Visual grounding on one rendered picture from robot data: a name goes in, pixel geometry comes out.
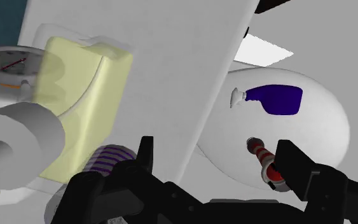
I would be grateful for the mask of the pale yellow box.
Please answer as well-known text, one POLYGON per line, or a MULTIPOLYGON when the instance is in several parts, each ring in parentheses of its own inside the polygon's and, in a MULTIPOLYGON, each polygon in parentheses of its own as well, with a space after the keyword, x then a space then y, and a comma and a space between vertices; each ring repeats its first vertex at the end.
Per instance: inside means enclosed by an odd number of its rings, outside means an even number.
POLYGON ((41 24, 32 45, 44 51, 32 100, 52 111, 65 131, 62 153, 40 176, 67 183, 110 135, 133 55, 113 38, 55 24, 41 24))

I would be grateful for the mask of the red and white striped stick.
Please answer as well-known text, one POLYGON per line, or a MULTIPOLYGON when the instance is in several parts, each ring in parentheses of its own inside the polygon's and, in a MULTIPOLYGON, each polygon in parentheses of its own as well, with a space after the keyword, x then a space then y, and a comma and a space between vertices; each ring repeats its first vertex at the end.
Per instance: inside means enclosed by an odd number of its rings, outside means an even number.
POLYGON ((285 179, 275 168, 275 155, 265 148, 264 142, 261 139, 250 137, 246 144, 249 153, 255 155, 261 164, 262 180, 276 192, 290 191, 285 179))

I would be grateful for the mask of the white round clock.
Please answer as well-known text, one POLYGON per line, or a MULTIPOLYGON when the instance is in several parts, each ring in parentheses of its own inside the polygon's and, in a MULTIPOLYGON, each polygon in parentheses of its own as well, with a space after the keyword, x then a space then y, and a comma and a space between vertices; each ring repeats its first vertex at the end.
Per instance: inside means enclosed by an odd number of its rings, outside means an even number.
POLYGON ((0 85, 34 86, 44 51, 29 46, 0 46, 0 85))

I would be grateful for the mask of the white toilet paper roll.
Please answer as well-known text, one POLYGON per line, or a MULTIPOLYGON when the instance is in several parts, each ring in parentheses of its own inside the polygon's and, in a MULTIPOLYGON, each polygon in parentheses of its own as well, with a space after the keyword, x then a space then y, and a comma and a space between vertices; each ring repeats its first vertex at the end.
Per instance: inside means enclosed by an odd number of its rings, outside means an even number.
POLYGON ((65 132, 43 106, 18 102, 0 108, 0 192, 29 184, 62 153, 65 132))

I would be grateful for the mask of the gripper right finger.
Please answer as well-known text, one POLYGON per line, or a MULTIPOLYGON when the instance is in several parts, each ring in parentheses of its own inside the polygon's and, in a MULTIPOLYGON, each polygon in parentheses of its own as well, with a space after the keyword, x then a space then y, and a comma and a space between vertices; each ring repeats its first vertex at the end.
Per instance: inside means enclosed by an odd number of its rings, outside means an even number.
POLYGON ((314 224, 358 224, 358 182, 329 165, 318 164, 290 140, 279 140, 275 168, 314 224))

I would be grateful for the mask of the purple striped white cup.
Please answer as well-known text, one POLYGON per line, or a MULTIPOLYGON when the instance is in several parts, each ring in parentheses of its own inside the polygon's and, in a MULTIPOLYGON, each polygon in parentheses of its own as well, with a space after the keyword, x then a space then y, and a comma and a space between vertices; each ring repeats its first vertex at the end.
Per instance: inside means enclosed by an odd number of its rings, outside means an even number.
MULTIPOLYGON (((110 175, 113 167, 124 160, 135 160, 136 153, 124 146, 109 144, 98 147, 85 164, 82 172, 96 171, 104 177, 110 175)), ((67 184, 63 184, 46 205, 44 213, 45 224, 51 224, 56 210, 62 200, 67 184)))

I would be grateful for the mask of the blue bottle with white cap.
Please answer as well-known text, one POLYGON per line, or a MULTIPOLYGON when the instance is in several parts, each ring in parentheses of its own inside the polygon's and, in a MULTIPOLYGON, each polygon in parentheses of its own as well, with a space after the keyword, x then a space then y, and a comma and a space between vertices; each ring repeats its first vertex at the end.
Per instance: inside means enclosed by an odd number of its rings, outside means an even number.
POLYGON ((292 85, 263 85, 239 91, 234 88, 230 97, 230 108, 242 101, 259 101, 264 111, 270 115, 295 115, 298 113, 303 90, 292 85))

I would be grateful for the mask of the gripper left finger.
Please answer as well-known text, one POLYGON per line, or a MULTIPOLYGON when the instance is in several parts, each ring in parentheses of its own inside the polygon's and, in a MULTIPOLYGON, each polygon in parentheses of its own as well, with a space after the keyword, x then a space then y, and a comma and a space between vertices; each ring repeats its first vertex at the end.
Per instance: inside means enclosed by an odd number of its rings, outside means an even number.
POLYGON ((110 175, 75 174, 50 224, 99 224, 120 216, 128 224, 179 224, 152 169, 153 137, 143 136, 137 158, 118 162, 110 175))

